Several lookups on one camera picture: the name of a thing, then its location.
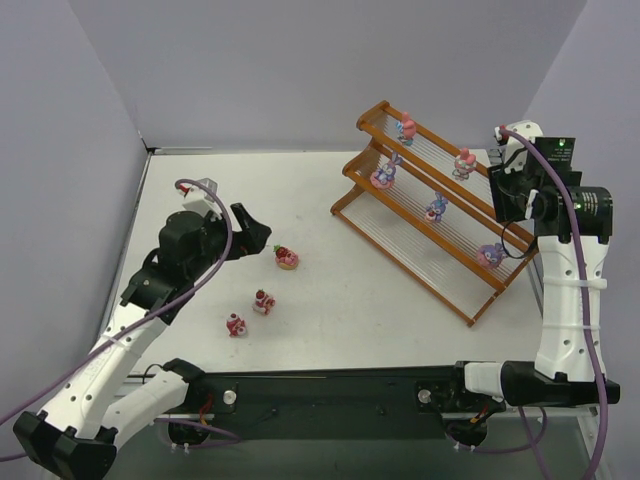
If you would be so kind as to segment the small purple bunny cupcake toy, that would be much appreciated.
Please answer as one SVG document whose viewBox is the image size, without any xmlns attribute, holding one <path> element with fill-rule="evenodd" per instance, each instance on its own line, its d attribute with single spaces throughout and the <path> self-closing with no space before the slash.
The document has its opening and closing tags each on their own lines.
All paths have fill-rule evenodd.
<svg viewBox="0 0 640 480">
<path fill-rule="evenodd" d="M 429 223 L 440 223 L 446 212 L 448 199 L 442 193 L 436 192 L 435 199 L 426 207 L 424 220 Z"/>
</svg>

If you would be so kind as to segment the red bear cake toy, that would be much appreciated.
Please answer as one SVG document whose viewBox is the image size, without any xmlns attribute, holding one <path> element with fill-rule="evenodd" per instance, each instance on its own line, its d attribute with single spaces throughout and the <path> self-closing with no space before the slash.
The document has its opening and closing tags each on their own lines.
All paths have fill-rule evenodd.
<svg viewBox="0 0 640 480">
<path fill-rule="evenodd" d="M 244 337 L 248 334 L 246 322 L 236 313 L 231 313 L 226 319 L 226 328 L 231 338 Z"/>
</svg>

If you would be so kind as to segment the orange wooden tiered shelf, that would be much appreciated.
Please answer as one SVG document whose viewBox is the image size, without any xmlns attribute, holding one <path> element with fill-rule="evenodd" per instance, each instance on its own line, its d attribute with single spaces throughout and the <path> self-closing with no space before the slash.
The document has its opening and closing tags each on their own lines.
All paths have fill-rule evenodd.
<svg viewBox="0 0 640 480">
<path fill-rule="evenodd" d="M 477 168 L 457 181 L 452 171 L 461 149 L 420 124 L 413 144 L 402 145 L 396 138 L 402 113 L 382 101 L 359 117 L 356 126 L 369 142 L 343 167 L 352 188 L 331 212 L 472 326 L 533 260 L 533 233 L 521 221 L 495 219 L 488 168 L 499 151 L 470 150 Z M 395 184 L 378 190 L 370 175 L 393 152 L 403 158 Z M 424 216 L 436 192 L 448 205 L 434 224 Z M 480 266 L 478 247 L 499 242 L 509 257 L 494 270 Z"/>
</svg>

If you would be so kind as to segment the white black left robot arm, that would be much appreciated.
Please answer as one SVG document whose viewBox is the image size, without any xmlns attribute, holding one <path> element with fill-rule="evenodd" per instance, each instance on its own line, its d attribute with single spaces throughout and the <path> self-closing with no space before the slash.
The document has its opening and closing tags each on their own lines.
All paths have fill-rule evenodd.
<svg viewBox="0 0 640 480">
<path fill-rule="evenodd" d="M 101 479 L 128 440 L 184 402 L 190 383 L 203 372 L 182 360 L 170 362 L 158 378 L 127 396 L 115 395 L 146 349 L 193 298 L 197 280 L 224 260 L 265 248 L 270 228 L 240 203 L 231 211 L 237 231 L 210 203 L 167 218 L 158 247 L 131 277 L 88 363 L 66 377 L 39 412 L 25 411 L 15 421 L 13 432 L 32 461 L 61 479 Z"/>
</svg>

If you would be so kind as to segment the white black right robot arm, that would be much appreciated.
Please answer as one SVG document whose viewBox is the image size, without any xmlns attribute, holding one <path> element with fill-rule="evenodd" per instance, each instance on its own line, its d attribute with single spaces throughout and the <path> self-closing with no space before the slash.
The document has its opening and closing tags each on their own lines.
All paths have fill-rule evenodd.
<svg viewBox="0 0 640 480">
<path fill-rule="evenodd" d="M 497 220 L 530 220 L 543 266 L 542 330 L 534 361 L 466 362 L 466 391 L 511 406 L 615 404 L 600 350 L 600 297 L 613 200 L 571 167 L 572 137 L 526 138 L 501 128 L 505 161 L 489 168 Z"/>
</svg>

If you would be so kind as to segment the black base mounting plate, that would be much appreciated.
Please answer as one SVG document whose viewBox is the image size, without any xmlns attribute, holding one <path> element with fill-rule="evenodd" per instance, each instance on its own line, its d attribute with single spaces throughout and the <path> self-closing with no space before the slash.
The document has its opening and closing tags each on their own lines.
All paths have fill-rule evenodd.
<svg viewBox="0 0 640 480">
<path fill-rule="evenodd" d="M 461 422 L 481 442 L 503 402 L 469 393 L 453 366 L 206 373 L 164 414 L 196 419 L 250 440 L 422 440 Z"/>
</svg>

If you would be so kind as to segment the pink pig clear cup toy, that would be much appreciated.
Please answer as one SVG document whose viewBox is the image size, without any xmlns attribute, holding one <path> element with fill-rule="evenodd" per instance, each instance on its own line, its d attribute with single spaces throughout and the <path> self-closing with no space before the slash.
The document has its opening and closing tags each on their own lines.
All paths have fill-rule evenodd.
<svg viewBox="0 0 640 480">
<path fill-rule="evenodd" d="M 454 170 L 452 176 L 457 181 L 468 180 L 470 175 L 477 168 L 476 155 L 468 148 L 462 148 L 459 155 L 454 160 Z"/>
</svg>

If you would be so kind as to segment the strawberry cake slice toy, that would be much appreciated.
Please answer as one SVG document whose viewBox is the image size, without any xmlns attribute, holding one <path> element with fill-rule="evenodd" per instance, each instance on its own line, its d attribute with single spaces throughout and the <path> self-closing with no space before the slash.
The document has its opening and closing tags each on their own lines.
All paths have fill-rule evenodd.
<svg viewBox="0 0 640 480">
<path fill-rule="evenodd" d="M 276 300 L 273 295 L 263 289 L 259 289 L 255 294 L 252 308 L 261 315 L 269 315 L 275 304 Z"/>
</svg>

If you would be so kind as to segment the strawberry bear donut toy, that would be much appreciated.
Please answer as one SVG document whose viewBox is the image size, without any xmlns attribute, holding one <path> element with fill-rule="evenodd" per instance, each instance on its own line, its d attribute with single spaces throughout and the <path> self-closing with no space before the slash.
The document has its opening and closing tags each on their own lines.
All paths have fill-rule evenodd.
<svg viewBox="0 0 640 480">
<path fill-rule="evenodd" d="M 299 256 L 293 250 L 282 246 L 275 245 L 274 248 L 275 263 L 284 270 L 295 270 L 299 264 Z"/>
</svg>

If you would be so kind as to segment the purple bunny sitting donut toy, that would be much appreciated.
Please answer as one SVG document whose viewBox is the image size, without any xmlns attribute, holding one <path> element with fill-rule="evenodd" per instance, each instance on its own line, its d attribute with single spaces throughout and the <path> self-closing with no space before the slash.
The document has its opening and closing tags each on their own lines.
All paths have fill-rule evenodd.
<svg viewBox="0 0 640 480">
<path fill-rule="evenodd" d="M 397 152 L 393 152 L 391 158 L 370 175 L 370 183 L 378 190 L 392 188 L 395 184 L 397 167 L 402 161 L 403 158 Z"/>
</svg>

